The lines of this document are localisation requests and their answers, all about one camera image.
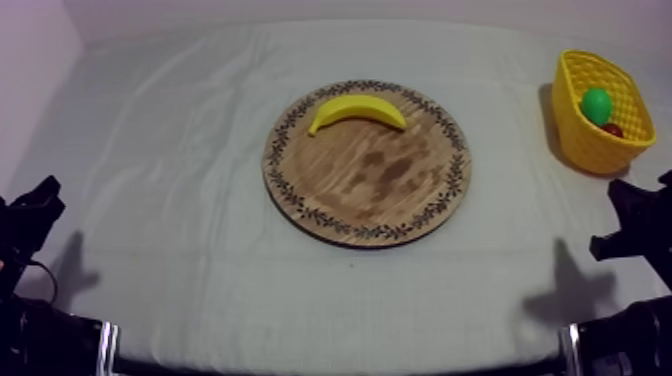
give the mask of floral border pattern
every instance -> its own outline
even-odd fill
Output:
[[[453,155],[450,169],[444,179],[446,183],[446,190],[440,192],[438,197],[433,202],[427,204],[420,214],[413,216],[408,223],[402,223],[398,226],[390,227],[389,225],[377,226],[353,226],[344,222],[341,219],[335,218],[326,212],[311,208],[304,204],[304,198],[299,196],[294,186],[290,184],[283,176],[282,171],[278,169],[282,154],[289,142],[289,130],[296,127],[296,121],[303,118],[310,107],[312,107],[318,100],[323,98],[334,97],[338,95],[347,94],[353,90],[373,90],[375,92],[390,91],[393,93],[401,92],[401,95],[410,102],[416,104],[422,111],[432,115],[436,119],[436,123],[441,126],[441,132],[451,142],[453,148],[458,153]],[[444,117],[443,110],[437,104],[419,96],[412,90],[404,89],[399,85],[375,81],[375,80],[353,80],[336,83],[317,90],[314,94],[306,96],[294,109],[292,109],[282,121],[279,127],[275,128],[275,135],[271,142],[270,153],[265,157],[265,161],[270,168],[266,172],[268,182],[277,188],[282,199],[296,207],[297,212],[301,213],[301,219],[312,221],[315,225],[331,228],[337,234],[353,235],[360,239],[400,239],[413,231],[420,230],[429,225],[430,221],[448,209],[448,205],[453,198],[462,193],[461,184],[464,181],[463,169],[465,165],[464,152],[466,145],[464,140],[456,128],[455,123],[450,118]]]

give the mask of red fruit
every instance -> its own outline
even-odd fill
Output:
[[[619,127],[614,123],[607,123],[601,126],[600,129],[602,129],[605,132],[611,133],[616,137],[623,138],[623,130],[621,129],[621,127]]]

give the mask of white wall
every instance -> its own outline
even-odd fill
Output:
[[[0,0],[0,195],[81,49],[60,0]]]
[[[669,0],[65,0],[84,39],[319,18],[448,20],[581,37],[672,56]]]

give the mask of cable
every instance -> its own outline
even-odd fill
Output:
[[[52,284],[54,285],[54,293],[51,296],[51,300],[49,301],[49,305],[52,306],[54,303],[56,303],[56,298],[58,298],[58,282],[56,281],[56,277],[51,273],[51,270],[44,266],[43,263],[35,260],[30,260],[28,262],[28,265],[34,265],[34,266],[39,266],[42,268],[45,272],[47,272],[47,275],[49,275],[49,278],[51,279]]]

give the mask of white cloth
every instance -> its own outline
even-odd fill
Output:
[[[618,223],[608,180],[549,151],[544,85],[567,48],[603,54],[639,83],[659,141],[625,178],[657,188],[672,167],[667,61],[467,25],[315,21],[89,48],[12,192],[48,174],[63,183],[68,208],[38,258],[56,259],[83,232],[82,268],[99,278],[66,308],[119,324],[127,357],[323,374],[538,359],[557,351],[568,320],[666,292],[644,260],[597,263],[588,252],[591,235]],[[327,245],[287,222],[264,188],[277,117],[347,79],[414,88],[466,136],[466,199],[417,242],[368,253]]]

